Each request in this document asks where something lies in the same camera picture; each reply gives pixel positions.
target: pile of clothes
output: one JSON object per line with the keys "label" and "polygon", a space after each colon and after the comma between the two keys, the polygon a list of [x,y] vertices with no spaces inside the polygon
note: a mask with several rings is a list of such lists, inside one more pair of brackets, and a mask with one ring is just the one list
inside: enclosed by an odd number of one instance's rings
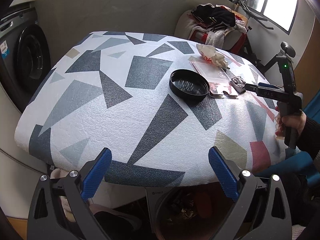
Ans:
{"label": "pile of clothes", "polygon": [[222,49],[227,32],[231,30],[247,32],[244,21],[224,5],[213,6],[210,3],[198,5],[196,10],[188,13],[187,16],[189,20],[184,24],[185,36],[182,37],[180,34],[178,37],[190,40],[194,31],[207,33],[205,44],[218,49]]}

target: silver bolt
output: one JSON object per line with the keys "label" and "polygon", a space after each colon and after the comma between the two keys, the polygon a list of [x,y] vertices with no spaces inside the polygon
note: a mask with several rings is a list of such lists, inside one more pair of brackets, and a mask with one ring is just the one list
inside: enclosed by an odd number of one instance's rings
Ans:
{"label": "silver bolt", "polygon": [[242,171],[242,175],[245,177],[249,177],[251,175],[250,171],[244,170]]}
{"label": "silver bolt", "polygon": [[78,171],[71,171],[69,175],[70,177],[76,177],[78,175]]}
{"label": "silver bolt", "polygon": [[277,174],[273,174],[272,175],[272,178],[275,180],[275,181],[278,181],[280,178]]}
{"label": "silver bolt", "polygon": [[40,177],[40,180],[41,180],[41,181],[45,181],[45,180],[47,180],[47,178],[48,178],[47,175],[42,175],[42,176]]}

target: human hand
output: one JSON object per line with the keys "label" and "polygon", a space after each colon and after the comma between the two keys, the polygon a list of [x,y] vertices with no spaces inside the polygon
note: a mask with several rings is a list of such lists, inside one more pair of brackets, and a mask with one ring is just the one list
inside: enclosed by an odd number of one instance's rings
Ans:
{"label": "human hand", "polygon": [[281,117],[280,113],[278,113],[278,115],[276,116],[276,136],[284,137],[284,126],[297,129],[298,135],[300,136],[307,120],[306,114],[302,111],[301,113],[301,115],[286,115],[283,117]]}

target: table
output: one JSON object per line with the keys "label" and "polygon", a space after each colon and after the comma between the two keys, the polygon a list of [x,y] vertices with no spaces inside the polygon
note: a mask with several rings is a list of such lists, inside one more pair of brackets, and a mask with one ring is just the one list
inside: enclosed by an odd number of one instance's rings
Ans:
{"label": "table", "polygon": [[[267,81],[249,61],[225,55],[231,77]],[[208,151],[257,172],[286,157],[275,131],[275,101],[247,91],[238,99],[186,104],[169,89],[170,73],[193,70],[196,43],[143,33],[94,32],[50,71],[21,116],[18,146],[66,171],[108,147],[105,181],[174,187],[216,181]]]}

